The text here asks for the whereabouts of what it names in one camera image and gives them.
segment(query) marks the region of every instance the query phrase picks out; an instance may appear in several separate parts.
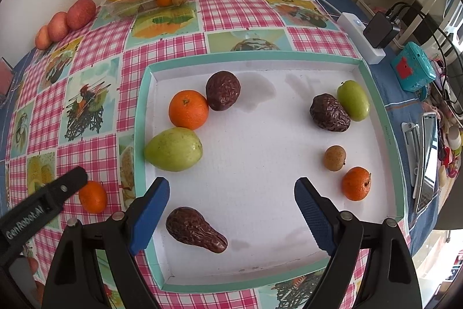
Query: blue gripper pad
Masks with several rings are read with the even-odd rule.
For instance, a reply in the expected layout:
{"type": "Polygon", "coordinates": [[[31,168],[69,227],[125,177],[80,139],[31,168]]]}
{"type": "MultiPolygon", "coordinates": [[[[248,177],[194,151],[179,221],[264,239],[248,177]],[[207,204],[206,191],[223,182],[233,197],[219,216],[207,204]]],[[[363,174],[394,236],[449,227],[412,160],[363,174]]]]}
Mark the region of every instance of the blue gripper pad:
{"type": "Polygon", "coordinates": [[[318,247],[332,256],[336,250],[332,226],[301,180],[294,186],[294,198],[318,247]]]}
{"type": "Polygon", "coordinates": [[[163,178],[154,195],[151,197],[151,200],[145,206],[145,209],[133,227],[132,240],[129,245],[130,253],[133,256],[136,256],[138,252],[147,248],[159,219],[167,205],[169,196],[169,182],[163,178]]]}

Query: white power strip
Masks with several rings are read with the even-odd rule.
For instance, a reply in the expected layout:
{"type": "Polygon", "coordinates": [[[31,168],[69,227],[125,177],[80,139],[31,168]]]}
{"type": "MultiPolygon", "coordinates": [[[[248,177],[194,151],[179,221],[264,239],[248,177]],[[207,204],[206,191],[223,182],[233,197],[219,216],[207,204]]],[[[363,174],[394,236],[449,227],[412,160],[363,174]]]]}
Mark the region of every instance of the white power strip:
{"type": "Polygon", "coordinates": [[[386,56],[383,49],[375,49],[370,45],[363,35],[365,25],[354,14],[343,12],[337,19],[337,23],[346,31],[368,64],[375,65],[386,56]]]}

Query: metal screw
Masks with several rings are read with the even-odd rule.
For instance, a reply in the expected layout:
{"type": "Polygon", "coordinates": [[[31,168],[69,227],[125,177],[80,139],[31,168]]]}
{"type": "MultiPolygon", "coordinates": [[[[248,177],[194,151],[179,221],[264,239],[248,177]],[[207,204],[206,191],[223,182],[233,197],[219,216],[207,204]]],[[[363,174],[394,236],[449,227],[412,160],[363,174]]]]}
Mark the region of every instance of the metal screw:
{"type": "Polygon", "coordinates": [[[354,216],[349,211],[341,211],[341,219],[349,221],[352,220],[354,216]]]}
{"type": "Polygon", "coordinates": [[[76,217],[72,217],[72,218],[69,218],[68,221],[66,221],[66,224],[68,226],[76,226],[77,225],[77,218],[76,217]]]}
{"type": "Polygon", "coordinates": [[[126,214],[124,212],[117,211],[117,212],[113,213],[113,215],[111,217],[113,218],[113,220],[119,221],[119,220],[122,220],[125,215],[126,214]]]}
{"type": "Polygon", "coordinates": [[[391,218],[386,219],[386,224],[390,226],[391,228],[394,228],[395,226],[397,226],[397,222],[391,218]]]}

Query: white cable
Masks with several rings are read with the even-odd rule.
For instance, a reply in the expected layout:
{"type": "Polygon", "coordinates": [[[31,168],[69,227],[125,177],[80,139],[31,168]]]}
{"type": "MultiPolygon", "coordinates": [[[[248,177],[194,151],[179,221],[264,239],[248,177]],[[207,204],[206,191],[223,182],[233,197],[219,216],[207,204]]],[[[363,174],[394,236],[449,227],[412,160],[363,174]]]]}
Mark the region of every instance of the white cable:
{"type": "Polygon", "coordinates": [[[330,6],[333,10],[335,10],[339,16],[341,16],[342,12],[339,11],[336,7],[334,7],[330,2],[328,2],[327,0],[321,0],[322,2],[324,2],[327,6],[330,6]]]}

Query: black power adapter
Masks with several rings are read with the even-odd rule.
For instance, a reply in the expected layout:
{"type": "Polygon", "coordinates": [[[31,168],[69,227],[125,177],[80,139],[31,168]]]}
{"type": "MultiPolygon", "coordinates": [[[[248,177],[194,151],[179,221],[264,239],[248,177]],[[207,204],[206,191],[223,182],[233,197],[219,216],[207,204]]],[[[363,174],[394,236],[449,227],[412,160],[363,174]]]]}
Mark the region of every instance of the black power adapter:
{"type": "Polygon", "coordinates": [[[396,23],[390,21],[383,12],[377,12],[363,30],[363,35],[372,47],[384,49],[399,32],[396,23]]]}

